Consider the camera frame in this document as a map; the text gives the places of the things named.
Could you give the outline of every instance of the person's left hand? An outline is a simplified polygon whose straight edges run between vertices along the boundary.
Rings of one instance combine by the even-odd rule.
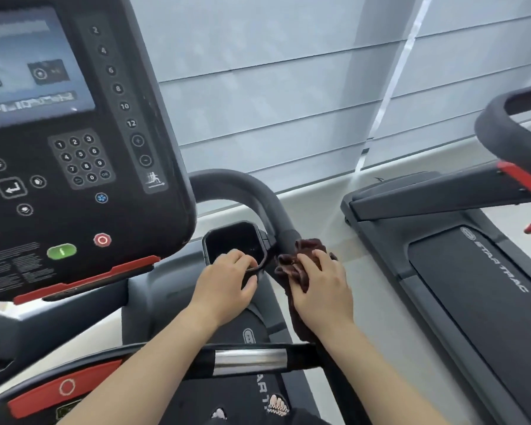
[[[236,249],[220,255],[199,276],[189,307],[211,319],[217,328],[232,321],[248,307],[256,292],[257,276],[252,276],[244,289],[242,279],[248,268],[257,266],[253,257]]]

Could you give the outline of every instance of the foot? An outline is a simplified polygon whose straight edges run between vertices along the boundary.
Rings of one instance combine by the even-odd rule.
[[[268,407],[266,407],[267,413],[273,413],[278,416],[287,416],[289,414],[289,407],[287,403],[280,395],[272,395],[269,399]]]
[[[219,407],[214,411],[214,413],[211,415],[211,419],[215,418],[224,419],[225,421],[227,420],[227,414],[223,408]]]

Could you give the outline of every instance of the treadmill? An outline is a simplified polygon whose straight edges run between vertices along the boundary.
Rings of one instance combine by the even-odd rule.
[[[498,161],[382,181],[341,203],[500,425],[531,425],[531,258],[480,208],[531,202],[531,132],[510,117],[529,110],[531,87],[478,117],[476,135]]]
[[[240,221],[191,239],[196,203],[233,200]],[[250,175],[187,174],[129,0],[0,0],[0,386],[118,309],[123,345],[0,393],[0,425],[64,417],[190,301],[207,264],[256,258],[250,306],[197,355],[161,424],[197,424],[221,403],[253,423],[269,396],[318,409],[303,370],[322,367],[345,423],[370,421],[321,345],[292,344],[270,285],[299,233]]]

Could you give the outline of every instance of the forearm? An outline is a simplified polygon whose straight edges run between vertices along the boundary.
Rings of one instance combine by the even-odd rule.
[[[374,425],[448,425],[351,322],[321,337]]]
[[[187,307],[80,402],[61,425],[157,425],[215,330],[212,320]]]

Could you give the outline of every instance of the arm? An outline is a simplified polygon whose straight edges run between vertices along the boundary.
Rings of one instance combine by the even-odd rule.
[[[310,281],[307,293],[291,281],[295,307],[354,388],[372,423],[448,425],[356,327],[352,292],[342,264],[320,250],[314,253],[322,270],[310,258],[299,255]]]
[[[244,310],[258,286],[242,279],[255,259],[233,250],[199,277],[177,317],[92,391],[60,425],[157,425],[185,372],[218,327]]]

